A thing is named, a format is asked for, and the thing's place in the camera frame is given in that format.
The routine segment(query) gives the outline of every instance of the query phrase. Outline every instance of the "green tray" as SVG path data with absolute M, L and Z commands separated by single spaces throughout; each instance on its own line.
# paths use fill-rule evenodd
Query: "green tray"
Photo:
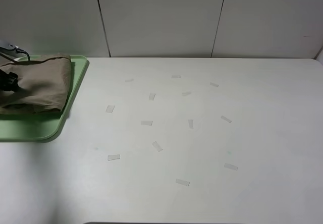
M 73 85 L 63 111 L 35 115 L 0 115 L 1 142 L 50 141 L 60 134 L 89 65 L 84 56 L 71 56 L 71 59 Z

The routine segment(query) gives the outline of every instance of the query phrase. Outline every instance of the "white wall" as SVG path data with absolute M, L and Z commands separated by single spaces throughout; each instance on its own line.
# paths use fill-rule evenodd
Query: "white wall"
M 314 58 L 323 0 L 224 0 L 213 57 Z
M 0 0 L 0 38 L 31 54 L 108 57 L 97 0 Z
M 223 0 L 100 0 L 112 57 L 210 57 Z

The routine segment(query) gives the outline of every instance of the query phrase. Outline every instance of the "tape piece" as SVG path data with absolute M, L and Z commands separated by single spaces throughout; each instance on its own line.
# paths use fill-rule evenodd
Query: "tape piece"
M 191 91 L 183 92 L 183 93 L 182 93 L 182 96 L 186 96 L 186 95 L 189 95 L 189 94 L 191 94 L 191 93 L 192 93 Z
M 105 112 L 106 113 L 112 113 L 114 109 L 115 109 L 114 105 L 108 105 Z
M 190 182 L 185 181 L 185 180 L 179 180 L 179 179 L 176 179 L 176 183 L 177 184 L 180 184 L 180 185 L 185 185 L 185 186 L 189 186 L 190 185 Z
M 120 154 L 117 154 L 117 155 L 109 155 L 107 157 L 107 160 L 108 161 L 111 161 L 111 160 L 117 160 L 117 159 L 120 159 Z
M 149 100 L 154 100 L 155 99 L 155 93 L 150 93 L 149 94 Z
M 163 151 L 162 147 L 156 141 L 153 142 L 152 145 L 154 146 L 154 148 L 156 148 L 158 152 Z
M 152 126 L 152 121 L 141 121 L 141 124 L 145 126 Z
M 224 167 L 227 167 L 228 169 L 231 169 L 231 170 L 236 170 L 236 171 L 238 170 L 237 166 L 234 166 L 234 165 L 228 164 L 228 163 L 225 163 Z
M 225 121 L 227 121 L 227 122 L 231 123 L 231 120 L 230 120 L 230 119 L 228 119 L 228 118 L 226 118 L 226 117 L 224 117 L 224 116 L 221 116 L 221 119 L 223 119 L 223 120 L 225 120 Z
M 193 120 L 188 120 L 188 126 L 193 129 Z
M 218 87 L 219 86 L 218 84 L 215 84 L 215 83 L 210 83 L 210 85 L 212 85 L 214 87 Z

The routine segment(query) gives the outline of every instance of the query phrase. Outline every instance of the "white table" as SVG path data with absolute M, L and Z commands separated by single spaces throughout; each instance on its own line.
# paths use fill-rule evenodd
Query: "white table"
M 56 140 L 0 143 L 0 223 L 322 222 L 319 62 L 89 61 Z

